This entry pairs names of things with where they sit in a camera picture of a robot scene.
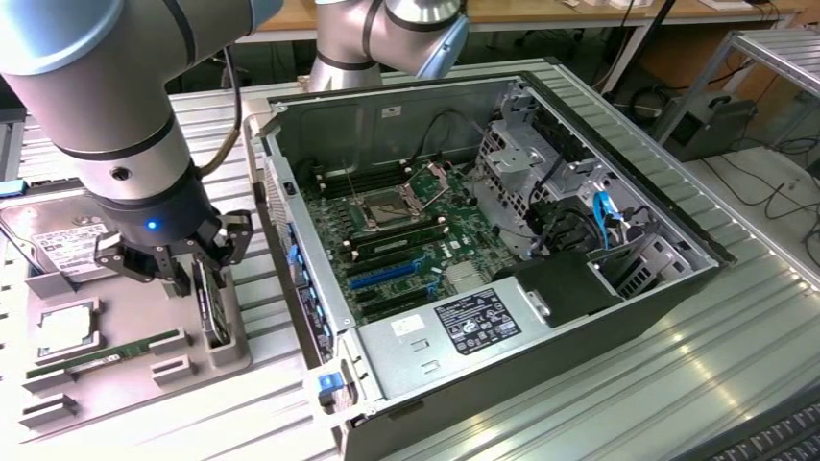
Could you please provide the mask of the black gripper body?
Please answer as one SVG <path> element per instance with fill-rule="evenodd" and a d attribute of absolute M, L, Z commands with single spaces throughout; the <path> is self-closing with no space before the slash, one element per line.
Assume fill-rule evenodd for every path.
<path fill-rule="evenodd" d="M 166 246 L 194 235 L 209 239 L 216 234 L 218 219 L 196 176 L 184 175 L 146 199 L 114 201 L 96 196 L 94 200 L 114 230 L 136 245 Z"/>

